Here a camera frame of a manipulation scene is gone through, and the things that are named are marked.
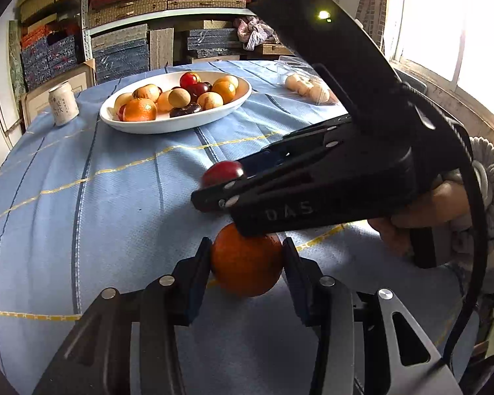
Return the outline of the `person's right hand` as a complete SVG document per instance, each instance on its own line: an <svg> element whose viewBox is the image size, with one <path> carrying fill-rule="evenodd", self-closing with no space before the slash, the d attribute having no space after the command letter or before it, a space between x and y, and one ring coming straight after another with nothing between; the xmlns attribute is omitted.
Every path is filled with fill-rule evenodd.
<svg viewBox="0 0 494 395"><path fill-rule="evenodd" d="M394 255L402 257L411 249L409 229L443 225L469 212L464 186L444 181L392 217L368 219L367 223Z"/></svg>

